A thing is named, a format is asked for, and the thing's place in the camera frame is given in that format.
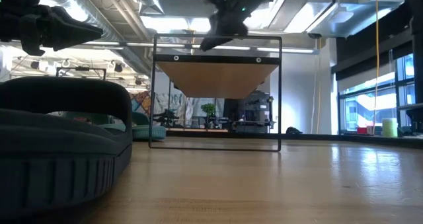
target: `potted plant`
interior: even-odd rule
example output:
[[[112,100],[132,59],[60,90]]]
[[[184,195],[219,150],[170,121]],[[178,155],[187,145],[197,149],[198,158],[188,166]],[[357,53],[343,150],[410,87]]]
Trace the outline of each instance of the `potted plant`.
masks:
[[[207,120],[206,120],[206,124],[204,124],[204,127],[206,129],[208,129],[209,128],[209,117],[213,116],[213,114],[216,110],[216,107],[214,106],[214,104],[203,104],[203,105],[201,105],[201,110],[203,110],[203,112],[205,112],[206,115],[207,115]]]

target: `wall mural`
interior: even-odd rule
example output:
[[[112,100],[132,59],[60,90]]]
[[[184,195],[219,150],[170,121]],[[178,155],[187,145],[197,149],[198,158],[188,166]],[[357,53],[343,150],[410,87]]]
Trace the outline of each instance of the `wall mural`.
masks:
[[[150,91],[145,91],[138,94],[131,94],[132,99],[132,110],[134,112],[141,112],[146,115],[150,115],[150,106],[151,106],[151,95]],[[170,97],[170,111],[175,113],[175,116],[179,117],[179,121],[175,122],[176,124],[183,125],[184,119],[184,109],[185,109],[185,100],[186,100],[186,125],[190,126],[191,119],[193,117],[205,117],[206,114],[201,110],[201,105],[207,103],[214,103],[214,98],[188,98],[182,93],[171,94]],[[169,107],[169,94],[168,93],[159,93],[155,96],[154,103],[154,114],[160,114],[165,112]],[[217,98],[216,99],[216,115],[222,116],[223,106],[225,104],[225,99]]]

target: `table surface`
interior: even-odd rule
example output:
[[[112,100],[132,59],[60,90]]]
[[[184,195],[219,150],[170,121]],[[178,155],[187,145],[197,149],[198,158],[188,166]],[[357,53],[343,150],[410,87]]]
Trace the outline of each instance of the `table surface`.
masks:
[[[276,141],[167,138],[162,145],[252,147]],[[260,153],[134,143],[132,161],[109,193],[40,215],[35,223],[421,223],[422,210],[418,149],[283,141],[280,153]]]

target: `yellow cable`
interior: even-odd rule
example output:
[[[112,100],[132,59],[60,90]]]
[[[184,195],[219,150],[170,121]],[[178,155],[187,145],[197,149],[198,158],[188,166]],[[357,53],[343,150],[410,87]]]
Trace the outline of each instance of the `yellow cable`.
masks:
[[[373,135],[375,135],[376,128],[376,107],[377,107],[377,86],[379,79],[379,66],[380,66],[380,55],[379,55],[379,0],[376,0],[376,88],[375,88],[375,109],[373,111]]]
[[[317,129],[316,129],[317,135],[319,134],[320,104],[321,104],[321,65],[322,65],[321,50],[322,50],[322,38],[320,38],[319,40],[319,108],[317,109]]]

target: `red object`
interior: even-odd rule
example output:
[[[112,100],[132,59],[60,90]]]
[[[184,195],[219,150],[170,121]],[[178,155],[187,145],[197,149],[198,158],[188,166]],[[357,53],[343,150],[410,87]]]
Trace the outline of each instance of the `red object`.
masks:
[[[358,134],[367,134],[367,128],[357,128]]]

